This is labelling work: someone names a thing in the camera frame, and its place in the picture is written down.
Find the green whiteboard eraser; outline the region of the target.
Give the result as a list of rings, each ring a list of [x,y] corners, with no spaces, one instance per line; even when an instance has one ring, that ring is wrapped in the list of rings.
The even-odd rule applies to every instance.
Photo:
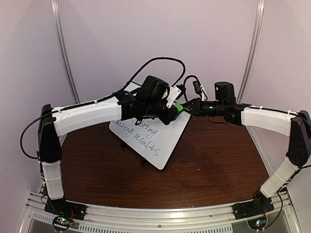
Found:
[[[180,103],[176,103],[175,107],[178,110],[178,112],[182,112],[184,110],[184,107]]]

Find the white whiteboard with writing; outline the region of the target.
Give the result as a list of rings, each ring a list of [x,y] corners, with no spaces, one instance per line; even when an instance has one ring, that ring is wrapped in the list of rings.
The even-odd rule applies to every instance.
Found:
[[[132,148],[158,170],[163,170],[184,133],[191,115],[182,112],[175,121],[164,125],[158,118],[110,122],[109,129],[123,143]]]

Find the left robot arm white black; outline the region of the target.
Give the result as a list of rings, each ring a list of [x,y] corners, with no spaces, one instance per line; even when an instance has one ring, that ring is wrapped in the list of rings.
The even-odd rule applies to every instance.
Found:
[[[64,201],[61,175],[62,149],[59,137],[75,130],[114,120],[159,118],[165,125],[174,120],[173,106],[181,90],[157,77],[147,76],[133,91],[121,89],[111,96],[67,107],[45,105],[38,128],[38,158],[42,165],[51,208],[60,216],[70,211]]]

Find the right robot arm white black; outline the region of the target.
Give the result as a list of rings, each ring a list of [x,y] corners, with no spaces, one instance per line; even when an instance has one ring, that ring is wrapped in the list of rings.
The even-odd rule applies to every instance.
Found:
[[[275,166],[274,172],[254,193],[249,203],[253,214],[260,214],[268,199],[289,184],[304,168],[311,156],[311,119],[307,111],[284,111],[247,103],[237,103],[234,85],[229,82],[214,84],[215,100],[208,101],[204,86],[193,81],[196,99],[185,101],[185,108],[197,117],[222,117],[224,123],[243,126],[254,133],[267,133],[268,138],[277,136],[288,143],[282,151],[284,159]]]

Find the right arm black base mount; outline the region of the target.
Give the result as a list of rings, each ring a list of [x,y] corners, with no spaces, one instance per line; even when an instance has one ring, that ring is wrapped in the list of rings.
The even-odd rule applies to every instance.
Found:
[[[257,215],[263,215],[266,212],[273,211],[275,208],[271,199],[254,200],[236,203],[232,206],[235,219],[249,218]]]

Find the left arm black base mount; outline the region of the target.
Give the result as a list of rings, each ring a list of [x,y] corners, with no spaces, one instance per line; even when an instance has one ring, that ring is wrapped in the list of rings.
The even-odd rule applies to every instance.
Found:
[[[52,200],[48,198],[44,208],[45,212],[70,219],[84,220],[86,205],[66,201],[65,198]]]

